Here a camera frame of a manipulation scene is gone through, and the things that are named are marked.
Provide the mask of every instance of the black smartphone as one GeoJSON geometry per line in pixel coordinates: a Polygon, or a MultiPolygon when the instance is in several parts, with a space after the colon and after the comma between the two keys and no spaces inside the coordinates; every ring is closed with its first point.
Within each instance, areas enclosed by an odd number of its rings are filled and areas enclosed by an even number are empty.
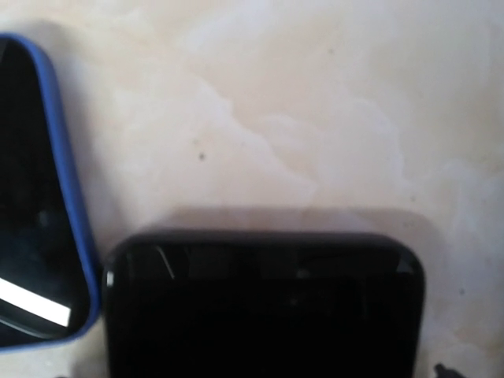
{"type": "Polygon", "coordinates": [[[103,295],[112,378],[411,377],[424,274],[378,235],[178,232],[120,245],[103,295]]]}
{"type": "Polygon", "coordinates": [[[49,58],[0,33],[0,350],[59,342],[98,316],[91,231],[49,58]]]}

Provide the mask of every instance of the tabletop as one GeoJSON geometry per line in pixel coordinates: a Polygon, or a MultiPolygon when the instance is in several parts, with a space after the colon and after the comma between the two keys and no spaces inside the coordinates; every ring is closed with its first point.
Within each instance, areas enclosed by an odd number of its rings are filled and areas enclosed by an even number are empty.
{"type": "MultiPolygon", "coordinates": [[[[0,0],[60,81],[100,254],[148,228],[371,231],[426,271],[416,377],[504,369],[504,2],[0,0]]],[[[106,374],[102,324],[0,356],[106,374]]]]}

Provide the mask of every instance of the glossy screen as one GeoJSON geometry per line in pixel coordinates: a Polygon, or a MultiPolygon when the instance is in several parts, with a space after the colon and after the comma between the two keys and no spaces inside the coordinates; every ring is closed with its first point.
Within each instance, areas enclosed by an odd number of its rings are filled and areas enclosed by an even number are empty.
{"type": "Polygon", "coordinates": [[[113,378],[411,376],[424,279],[406,248],[355,235],[198,239],[137,240],[109,264],[113,378]]]}
{"type": "Polygon", "coordinates": [[[64,338],[89,313],[48,128],[30,54],[0,39],[0,347],[64,338]]]}

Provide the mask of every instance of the blue phone case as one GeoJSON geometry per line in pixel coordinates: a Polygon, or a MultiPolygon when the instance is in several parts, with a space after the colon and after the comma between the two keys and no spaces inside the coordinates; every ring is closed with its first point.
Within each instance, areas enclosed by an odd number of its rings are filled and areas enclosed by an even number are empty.
{"type": "Polygon", "coordinates": [[[78,332],[63,339],[2,349],[2,351],[7,351],[49,346],[80,337],[96,322],[99,315],[100,299],[95,275],[95,267],[98,266],[98,255],[83,203],[83,196],[72,157],[69,134],[65,127],[65,116],[57,85],[56,72],[49,57],[32,41],[11,33],[0,33],[0,38],[11,39],[22,45],[35,64],[57,177],[90,295],[89,315],[84,326],[78,332]]]}

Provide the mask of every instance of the phone screen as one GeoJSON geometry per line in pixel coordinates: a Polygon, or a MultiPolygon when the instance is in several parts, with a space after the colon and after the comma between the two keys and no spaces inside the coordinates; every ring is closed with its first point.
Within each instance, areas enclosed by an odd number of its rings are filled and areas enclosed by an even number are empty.
{"type": "Polygon", "coordinates": [[[112,378],[413,371],[424,277],[389,239],[146,238],[104,274],[112,378]]]}
{"type": "Polygon", "coordinates": [[[39,77],[0,38],[0,347],[60,339],[89,294],[54,164],[39,77]]]}

